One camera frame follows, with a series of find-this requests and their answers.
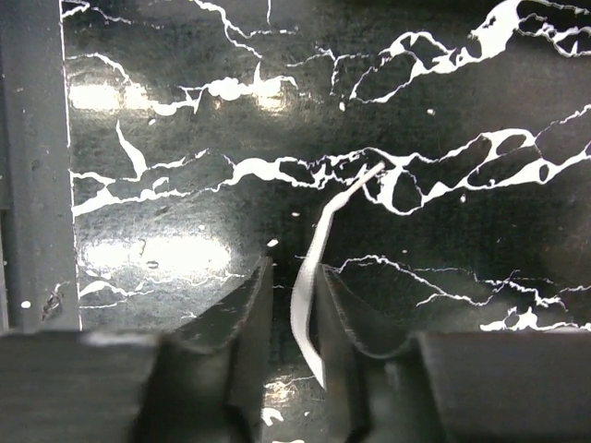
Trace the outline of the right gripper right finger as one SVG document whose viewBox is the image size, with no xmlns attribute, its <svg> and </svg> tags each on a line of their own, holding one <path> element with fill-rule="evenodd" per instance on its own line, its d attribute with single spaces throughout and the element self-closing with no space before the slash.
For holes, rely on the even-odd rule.
<svg viewBox="0 0 591 443">
<path fill-rule="evenodd" d="M 325 265 L 315 313 L 330 442 L 441 442 L 443 428 L 416 342 Z"/>
</svg>

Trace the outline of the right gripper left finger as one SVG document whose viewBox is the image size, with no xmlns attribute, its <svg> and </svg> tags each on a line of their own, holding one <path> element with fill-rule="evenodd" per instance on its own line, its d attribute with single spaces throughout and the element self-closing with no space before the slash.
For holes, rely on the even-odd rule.
<svg viewBox="0 0 591 443">
<path fill-rule="evenodd" d="M 136 442 L 258 442 L 268 372 L 272 261 L 163 336 L 133 424 Z"/>
</svg>

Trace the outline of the blue sneaker with white laces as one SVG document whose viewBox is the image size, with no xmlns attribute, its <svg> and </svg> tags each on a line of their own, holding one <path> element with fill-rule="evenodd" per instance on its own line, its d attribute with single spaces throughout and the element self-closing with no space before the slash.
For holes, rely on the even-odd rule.
<svg viewBox="0 0 591 443">
<path fill-rule="evenodd" d="M 308 368 L 323 389 L 326 389 L 324 363 L 309 333 L 316 271 L 324 254 L 335 213 L 348 203 L 357 190 L 384 168 L 384 162 L 379 162 L 324 206 L 291 292 L 291 331 Z"/>
</svg>

